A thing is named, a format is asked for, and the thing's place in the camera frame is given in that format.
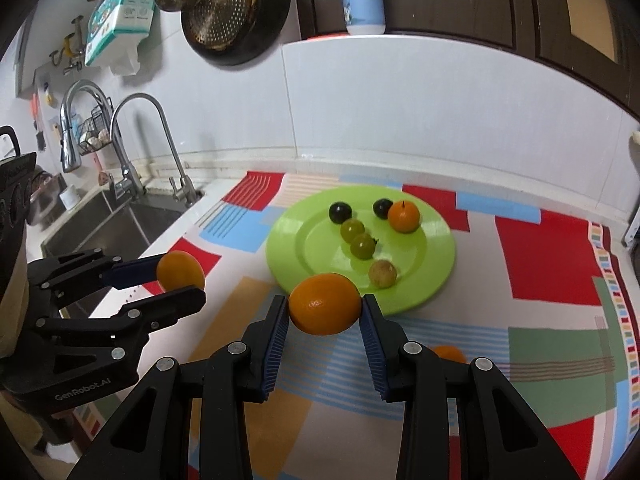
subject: orange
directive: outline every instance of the orange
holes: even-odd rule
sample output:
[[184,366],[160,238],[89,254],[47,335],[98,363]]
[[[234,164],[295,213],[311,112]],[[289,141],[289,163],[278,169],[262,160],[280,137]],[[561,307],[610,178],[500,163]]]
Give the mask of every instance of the orange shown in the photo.
[[156,267],[156,278],[165,292],[189,285],[195,285],[200,290],[204,290],[202,266],[193,256],[184,251],[171,251],[165,254]]
[[412,233],[420,225],[420,210],[413,202],[399,200],[389,208],[386,218],[399,233]]
[[360,317],[360,293],[341,274],[316,274],[300,282],[289,295],[293,324],[311,335],[347,330]]
[[460,348],[452,345],[442,345],[436,346],[436,348],[432,348],[431,350],[433,350],[440,359],[448,359],[449,361],[466,364],[466,357]]

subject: stainless steel sink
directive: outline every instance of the stainless steel sink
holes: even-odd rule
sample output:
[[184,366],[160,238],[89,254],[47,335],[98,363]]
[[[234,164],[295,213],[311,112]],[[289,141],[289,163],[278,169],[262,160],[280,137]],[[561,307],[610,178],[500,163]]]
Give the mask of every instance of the stainless steel sink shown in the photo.
[[[116,202],[100,192],[86,203],[42,245],[44,256],[101,248],[109,256],[133,260],[140,256],[186,211],[168,195],[146,194],[136,200]],[[87,317],[108,292],[94,292],[67,307],[71,317]]]

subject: teal tissue package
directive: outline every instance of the teal tissue package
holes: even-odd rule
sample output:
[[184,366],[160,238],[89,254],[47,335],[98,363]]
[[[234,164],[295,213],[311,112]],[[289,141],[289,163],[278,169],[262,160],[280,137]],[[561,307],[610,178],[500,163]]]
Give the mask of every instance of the teal tissue package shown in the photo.
[[138,44],[149,35],[154,7],[154,0],[104,0],[89,19],[85,65],[137,73]]

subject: perforated metal disc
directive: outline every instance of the perforated metal disc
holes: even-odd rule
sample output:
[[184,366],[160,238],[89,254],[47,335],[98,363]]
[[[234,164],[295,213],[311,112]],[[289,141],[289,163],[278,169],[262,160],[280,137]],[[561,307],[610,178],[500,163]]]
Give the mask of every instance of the perforated metal disc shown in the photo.
[[224,50],[249,19],[254,0],[200,0],[188,11],[186,26],[206,48]]

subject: faucet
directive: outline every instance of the faucet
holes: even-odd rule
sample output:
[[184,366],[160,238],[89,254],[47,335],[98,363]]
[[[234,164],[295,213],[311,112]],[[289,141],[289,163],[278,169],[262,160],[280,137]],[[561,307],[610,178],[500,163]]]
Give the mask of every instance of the faucet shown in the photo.
[[178,166],[178,172],[180,173],[180,189],[178,189],[175,185],[175,180],[173,177],[169,177],[169,182],[171,186],[174,188],[174,198],[176,200],[185,199],[187,206],[190,207],[195,204],[199,199],[200,195],[193,187],[193,182],[189,178],[189,176],[184,172],[184,168],[182,166],[182,162],[180,161],[180,156],[178,155],[178,150],[175,149],[174,138],[171,136],[171,131],[169,130],[169,124],[166,121],[166,116],[164,114],[164,110],[162,109],[161,104],[158,100],[152,95],[145,94],[142,92],[137,92],[135,94],[131,94],[125,97],[118,106],[116,106],[115,111],[113,112],[113,116],[111,117],[111,126],[109,128],[110,131],[113,131],[113,128],[116,126],[116,117],[122,107],[127,104],[129,101],[133,99],[146,99],[151,102],[153,106],[158,110],[158,114],[160,115],[160,120],[162,121],[162,127],[164,128],[164,134],[166,135],[166,140],[169,142],[169,148],[171,149],[171,153],[174,156],[175,164]]
[[81,79],[80,81],[73,83],[66,91],[62,98],[62,104],[60,105],[60,125],[62,126],[62,153],[60,155],[60,159],[62,160],[62,171],[64,173],[70,173],[82,166],[78,143],[74,137],[73,127],[71,125],[70,111],[71,103],[79,91],[87,92],[96,100],[100,106],[100,110],[102,111],[105,121],[110,123],[109,132],[111,134],[111,140],[113,141],[113,147],[116,151],[116,155],[120,161],[120,169],[122,170],[123,177],[122,181],[114,185],[112,184],[116,199],[119,199],[127,191],[129,191],[133,197],[144,194],[145,187],[142,185],[142,182],[140,182],[138,172],[129,160],[127,152],[124,149],[120,129],[118,127],[118,123],[115,121],[116,114],[113,114],[112,117],[111,105],[109,104],[107,96],[96,83],[87,79]]

